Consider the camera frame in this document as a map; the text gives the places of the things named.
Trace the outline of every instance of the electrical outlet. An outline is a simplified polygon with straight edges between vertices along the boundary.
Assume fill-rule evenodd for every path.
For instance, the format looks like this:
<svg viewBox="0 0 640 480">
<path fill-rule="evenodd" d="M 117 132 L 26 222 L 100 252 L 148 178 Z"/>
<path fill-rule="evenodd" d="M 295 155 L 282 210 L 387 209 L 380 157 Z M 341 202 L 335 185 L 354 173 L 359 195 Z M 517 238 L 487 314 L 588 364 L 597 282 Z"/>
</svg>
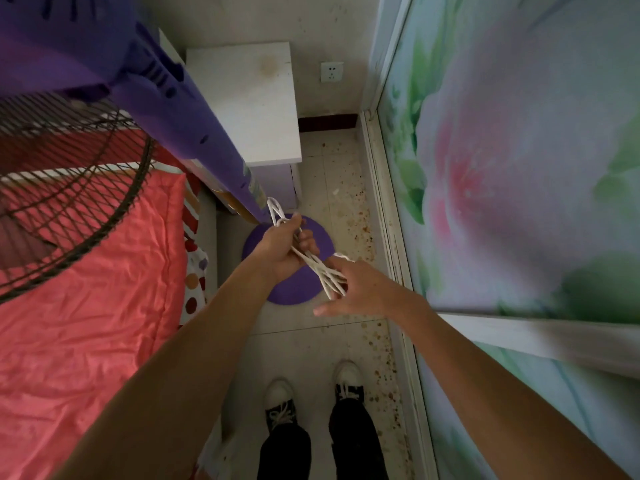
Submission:
<svg viewBox="0 0 640 480">
<path fill-rule="evenodd" d="M 320 82 L 340 82 L 344 62 L 322 62 L 320 63 Z"/>
</svg>

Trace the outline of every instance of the shoe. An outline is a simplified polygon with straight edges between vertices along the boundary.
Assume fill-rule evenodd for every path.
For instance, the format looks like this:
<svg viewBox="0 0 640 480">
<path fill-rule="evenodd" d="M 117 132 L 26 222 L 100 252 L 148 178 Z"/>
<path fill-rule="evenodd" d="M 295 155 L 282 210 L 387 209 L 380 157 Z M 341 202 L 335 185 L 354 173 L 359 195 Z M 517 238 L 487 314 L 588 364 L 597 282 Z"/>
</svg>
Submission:
<svg viewBox="0 0 640 480">
<path fill-rule="evenodd" d="M 364 380 L 358 366 L 350 360 L 343 360 L 333 373 L 335 402 L 343 399 L 357 399 L 364 404 Z"/>
<path fill-rule="evenodd" d="M 264 395 L 264 413 L 267 416 L 269 434 L 278 425 L 298 424 L 293 388 L 284 379 L 276 379 L 267 387 Z"/>
</svg>

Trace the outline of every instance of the pink blanket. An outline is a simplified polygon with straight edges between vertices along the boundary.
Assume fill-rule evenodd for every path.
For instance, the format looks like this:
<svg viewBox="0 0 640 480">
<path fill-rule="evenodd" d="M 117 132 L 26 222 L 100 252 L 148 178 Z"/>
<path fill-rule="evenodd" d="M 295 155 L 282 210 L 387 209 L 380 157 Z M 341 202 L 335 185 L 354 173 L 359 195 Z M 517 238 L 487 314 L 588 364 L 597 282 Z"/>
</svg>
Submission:
<svg viewBox="0 0 640 480">
<path fill-rule="evenodd" d="M 177 329 L 184 175 L 153 172 L 105 241 L 0 306 L 0 479 L 44 479 Z"/>
</svg>

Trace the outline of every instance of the fan guard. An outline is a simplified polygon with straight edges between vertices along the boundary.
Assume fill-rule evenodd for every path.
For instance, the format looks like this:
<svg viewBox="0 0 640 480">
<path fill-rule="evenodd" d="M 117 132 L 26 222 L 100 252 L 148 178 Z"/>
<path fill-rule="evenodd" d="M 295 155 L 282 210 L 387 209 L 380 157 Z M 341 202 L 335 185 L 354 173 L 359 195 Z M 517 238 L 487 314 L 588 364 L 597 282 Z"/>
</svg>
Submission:
<svg viewBox="0 0 640 480">
<path fill-rule="evenodd" d="M 108 99 L 0 99 L 0 303 L 103 240 L 140 192 L 154 149 Z"/>
</svg>

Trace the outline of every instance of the black pants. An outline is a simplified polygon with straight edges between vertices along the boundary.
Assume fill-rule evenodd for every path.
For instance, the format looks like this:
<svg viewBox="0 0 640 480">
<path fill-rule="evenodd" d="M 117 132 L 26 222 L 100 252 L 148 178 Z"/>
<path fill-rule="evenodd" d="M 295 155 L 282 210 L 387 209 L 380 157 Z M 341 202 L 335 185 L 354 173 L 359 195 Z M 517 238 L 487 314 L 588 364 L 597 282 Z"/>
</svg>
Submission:
<svg viewBox="0 0 640 480">
<path fill-rule="evenodd" d="M 359 401 L 343 399 L 333 407 L 329 433 L 337 480 L 388 480 L 376 428 Z M 276 426 L 260 450 L 258 480 L 307 480 L 310 469 L 307 432 L 295 424 Z"/>
</svg>

